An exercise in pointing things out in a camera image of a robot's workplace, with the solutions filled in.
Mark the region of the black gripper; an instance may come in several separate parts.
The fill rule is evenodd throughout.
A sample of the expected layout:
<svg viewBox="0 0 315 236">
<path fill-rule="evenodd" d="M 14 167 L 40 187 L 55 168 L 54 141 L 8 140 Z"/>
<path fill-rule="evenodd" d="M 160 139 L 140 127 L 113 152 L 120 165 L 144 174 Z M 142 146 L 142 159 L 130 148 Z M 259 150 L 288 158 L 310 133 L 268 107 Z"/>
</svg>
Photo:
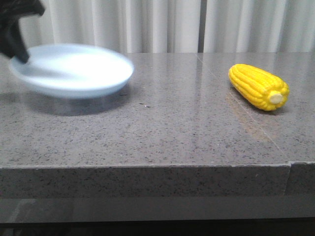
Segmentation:
<svg viewBox="0 0 315 236">
<path fill-rule="evenodd" d="M 45 7 L 39 0 L 0 0 L 0 52 L 8 58 L 16 57 L 27 63 L 30 56 L 24 45 L 18 19 L 42 16 Z"/>
</svg>

